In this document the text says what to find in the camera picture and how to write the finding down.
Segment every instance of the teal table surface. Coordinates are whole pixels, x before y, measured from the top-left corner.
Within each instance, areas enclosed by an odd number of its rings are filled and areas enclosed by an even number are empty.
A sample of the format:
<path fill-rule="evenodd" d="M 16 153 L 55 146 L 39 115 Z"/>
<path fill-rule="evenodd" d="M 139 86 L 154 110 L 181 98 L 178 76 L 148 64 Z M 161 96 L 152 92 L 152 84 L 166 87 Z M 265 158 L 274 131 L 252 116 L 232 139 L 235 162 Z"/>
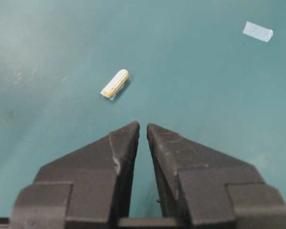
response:
<path fill-rule="evenodd" d="M 286 0 L 0 0 L 0 216 L 40 166 L 133 120 L 132 217 L 161 215 L 149 122 L 254 164 L 286 201 Z"/>

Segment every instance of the scuff mark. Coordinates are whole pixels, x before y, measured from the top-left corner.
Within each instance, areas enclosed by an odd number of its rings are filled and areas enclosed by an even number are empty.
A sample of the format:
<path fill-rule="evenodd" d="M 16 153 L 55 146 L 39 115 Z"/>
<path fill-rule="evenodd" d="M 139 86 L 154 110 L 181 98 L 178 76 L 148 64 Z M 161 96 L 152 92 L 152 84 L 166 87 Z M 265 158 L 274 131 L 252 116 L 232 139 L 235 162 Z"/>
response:
<path fill-rule="evenodd" d="M 32 75 L 34 75 L 37 72 L 37 68 L 33 69 Z"/>
<path fill-rule="evenodd" d="M 11 110 L 7 114 L 3 115 L 3 119 L 5 122 L 9 122 L 14 117 L 14 110 Z"/>
<path fill-rule="evenodd" d="M 117 159 L 115 156 L 116 153 L 115 153 L 115 150 L 113 148 L 112 139 L 110 137 L 110 134 L 109 134 L 109 143 L 110 143 L 110 147 L 111 147 L 111 151 L 112 151 L 112 160 L 113 160 L 113 164 L 114 164 L 114 169 L 117 172 L 117 174 L 119 175 L 120 171 L 121 171 L 121 163 L 120 163 L 119 159 Z"/>
<path fill-rule="evenodd" d="M 67 75 L 66 77 L 62 78 L 61 81 L 64 82 L 69 78 L 69 76 Z"/>
<path fill-rule="evenodd" d="M 14 84 L 18 84 L 20 82 L 20 80 L 22 79 L 22 77 L 19 75 L 18 79 L 15 80 Z"/>

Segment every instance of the tape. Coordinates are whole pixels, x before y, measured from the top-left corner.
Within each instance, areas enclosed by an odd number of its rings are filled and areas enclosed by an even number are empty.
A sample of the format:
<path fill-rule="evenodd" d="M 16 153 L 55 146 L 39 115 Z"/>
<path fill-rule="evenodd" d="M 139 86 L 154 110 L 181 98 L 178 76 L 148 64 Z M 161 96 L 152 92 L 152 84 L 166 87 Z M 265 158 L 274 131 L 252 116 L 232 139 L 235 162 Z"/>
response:
<path fill-rule="evenodd" d="M 268 42 L 273 36 L 273 31 L 247 21 L 243 34 Z"/>

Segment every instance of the table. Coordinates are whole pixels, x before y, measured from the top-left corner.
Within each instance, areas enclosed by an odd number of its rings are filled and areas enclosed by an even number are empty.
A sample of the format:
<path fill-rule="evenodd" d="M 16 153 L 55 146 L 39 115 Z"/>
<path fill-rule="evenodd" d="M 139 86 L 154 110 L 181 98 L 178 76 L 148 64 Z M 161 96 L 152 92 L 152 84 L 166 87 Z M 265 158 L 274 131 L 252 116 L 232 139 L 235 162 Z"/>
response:
<path fill-rule="evenodd" d="M 286 200 L 286 1 L 0 0 L 1 217 L 40 166 L 133 120 L 132 217 L 161 215 L 149 122 L 254 164 Z"/>

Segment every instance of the small object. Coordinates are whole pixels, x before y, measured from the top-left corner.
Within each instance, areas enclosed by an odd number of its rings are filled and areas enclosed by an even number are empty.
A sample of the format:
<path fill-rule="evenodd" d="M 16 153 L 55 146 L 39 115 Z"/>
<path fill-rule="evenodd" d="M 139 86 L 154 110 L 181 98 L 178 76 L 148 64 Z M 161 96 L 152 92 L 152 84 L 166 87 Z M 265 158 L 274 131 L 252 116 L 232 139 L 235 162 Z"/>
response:
<path fill-rule="evenodd" d="M 268 42 L 273 36 L 273 31 L 247 21 L 243 34 Z"/>
<path fill-rule="evenodd" d="M 124 86 L 124 83 L 128 79 L 128 71 L 125 69 L 120 70 L 110 82 L 103 88 L 101 94 L 108 99 L 113 100 L 116 94 L 121 90 Z"/>

